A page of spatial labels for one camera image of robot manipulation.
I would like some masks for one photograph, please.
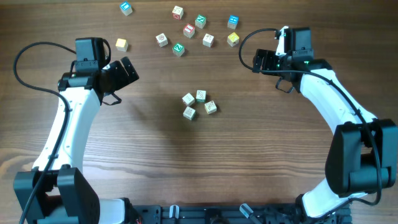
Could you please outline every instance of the wooden table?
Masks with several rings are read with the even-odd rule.
[[[276,90],[276,77],[244,68],[238,47],[226,42],[234,31],[242,40],[260,28],[311,27],[316,58],[330,62],[366,109],[398,121],[394,1],[137,0],[130,16],[119,1],[56,2],[0,7],[0,223],[19,220],[14,176],[32,167],[57,108],[56,97],[23,87],[12,74],[15,55],[33,42],[74,48],[76,38],[103,37],[113,60],[128,56],[141,77],[118,92],[121,105],[103,105],[91,127],[83,173],[101,198],[165,206],[293,202],[325,177],[328,125],[302,95]],[[184,8],[181,21],[172,18],[174,5]],[[198,14],[207,17],[206,27],[188,39],[182,29]],[[239,16],[236,30],[226,26],[230,14]],[[160,48],[155,36],[163,32],[169,44]],[[210,49],[202,45],[206,33],[215,36]],[[276,48],[273,35],[247,42],[246,63],[256,49]],[[126,53],[116,50],[117,38],[129,42]],[[186,47],[181,58],[172,53],[177,42]],[[18,70],[27,83],[56,90],[74,59],[62,49],[35,47]],[[181,97],[196,90],[207,90],[219,108],[209,116],[197,104],[198,118],[189,121]],[[354,203],[354,222],[397,223],[397,197],[395,185],[376,207]]]

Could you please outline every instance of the cube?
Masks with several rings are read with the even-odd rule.
[[[228,28],[231,29],[236,29],[236,26],[238,25],[239,17],[230,15],[229,20],[228,20]]]
[[[129,44],[127,43],[126,40],[118,39],[118,41],[116,41],[116,48],[118,50],[126,52],[128,47],[129,47]]]
[[[198,90],[197,91],[197,102],[204,103],[206,101],[206,91]]]
[[[176,43],[173,47],[173,54],[181,57],[185,52],[185,47],[184,45],[180,44],[180,43]]]
[[[183,8],[181,8],[179,6],[174,6],[172,14],[173,14],[174,19],[181,20],[182,15],[184,14],[184,10],[183,10]]]
[[[230,44],[231,47],[233,47],[239,43],[239,36],[235,32],[233,32],[228,36],[226,41]]]
[[[217,106],[214,101],[210,101],[208,103],[205,103],[205,109],[208,114],[214,113],[217,111]]]
[[[191,95],[191,93],[187,93],[187,94],[182,98],[182,102],[183,102],[186,106],[191,106],[191,105],[195,102],[195,99],[194,99],[194,97]]]
[[[164,34],[159,34],[156,36],[156,41],[160,47],[166,46],[168,44],[167,37]]]
[[[132,13],[131,5],[128,2],[120,4],[120,10],[122,10],[125,16],[128,16],[130,13]]]
[[[203,38],[203,45],[207,47],[211,47],[214,42],[214,36],[210,34],[206,34],[205,37]]]
[[[195,34],[195,27],[191,24],[187,24],[183,30],[184,35],[191,38]]]
[[[205,25],[206,25],[206,17],[199,14],[197,19],[195,20],[195,26],[203,29]]]
[[[196,113],[195,109],[193,109],[193,108],[191,108],[191,107],[188,106],[188,107],[185,109],[183,115],[184,115],[184,117],[186,117],[186,118],[192,120],[193,117],[195,117],[195,113]]]

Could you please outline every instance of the yellow cube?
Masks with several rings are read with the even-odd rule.
[[[235,32],[233,32],[228,36],[226,41],[230,44],[231,47],[233,47],[239,43],[239,36]]]
[[[126,40],[118,39],[118,41],[116,41],[116,48],[118,50],[126,52],[128,47],[129,47],[129,44],[127,43]]]

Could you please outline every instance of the toy block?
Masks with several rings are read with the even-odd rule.
[[[210,34],[206,34],[205,37],[203,38],[203,45],[207,47],[211,47],[214,42],[214,36]]]
[[[208,114],[211,114],[217,111],[217,106],[214,101],[210,101],[208,103],[205,103],[205,109]]]
[[[231,15],[228,20],[228,28],[236,29],[236,26],[238,25],[238,21],[239,21],[238,16]]]
[[[182,98],[182,102],[183,102],[186,106],[191,106],[191,105],[195,102],[195,99],[194,99],[194,97],[191,95],[191,93],[187,93],[187,94]]]
[[[132,13],[131,5],[128,2],[120,4],[120,10],[122,10],[125,16],[128,16],[130,13]]]
[[[195,20],[195,26],[203,29],[205,25],[206,25],[206,17],[199,14],[197,19]]]
[[[116,48],[118,50],[126,52],[128,47],[129,47],[129,44],[127,43],[126,40],[118,39],[118,41],[116,41]]]
[[[167,37],[164,34],[159,34],[156,36],[156,41],[160,47],[166,46],[168,44]]]
[[[192,119],[195,117],[195,113],[196,113],[195,109],[193,109],[193,108],[191,108],[191,107],[188,106],[188,107],[185,109],[183,115],[184,115],[184,117],[186,117],[186,118],[192,120]]]
[[[206,91],[198,90],[197,91],[197,102],[204,103],[206,101]]]
[[[181,20],[182,15],[184,14],[184,9],[179,6],[174,6],[172,14],[174,19]]]
[[[188,38],[191,38],[195,34],[195,27],[191,24],[187,24],[184,27],[184,35],[186,35]]]
[[[239,36],[235,32],[233,32],[228,36],[226,41],[230,44],[231,47],[233,47],[239,43]]]
[[[184,45],[180,44],[180,43],[176,43],[173,47],[173,54],[181,57],[185,52],[185,47]]]

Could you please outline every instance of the wooden surface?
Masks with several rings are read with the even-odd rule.
[[[56,97],[13,77],[15,55],[32,42],[74,48],[76,38],[103,37],[113,60],[128,56],[141,77],[118,92],[121,105],[102,106],[91,127],[83,173],[102,198],[129,197],[136,205],[293,202],[325,177],[332,139],[326,122],[302,95],[277,91],[275,77],[245,69],[238,47],[226,42],[233,31],[242,40],[260,28],[310,26],[316,58],[330,62],[366,109],[398,122],[394,1],[134,1],[127,17],[118,1],[57,2],[0,6],[0,223],[21,215],[13,178],[32,167],[57,108]],[[172,18],[174,5],[184,8],[181,21]],[[198,14],[206,27],[188,39],[182,29]],[[239,16],[236,30],[226,26],[230,14]],[[160,48],[155,36],[162,32],[169,44]],[[202,45],[206,33],[215,36],[211,49]],[[126,53],[116,50],[117,38],[129,42]],[[172,53],[177,42],[186,47],[181,58]],[[244,59],[251,63],[257,48],[276,46],[273,34],[255,35]],[[27,83],[56,90],[74,59],[36,47],[18,69]],[[196,90],[207,90],[219,108],[209,116],[196,104],[198,118],[189,121],[181,97]],[[395,185],[376,207],[355,203],[354,222],[397,223],[397,198]]]

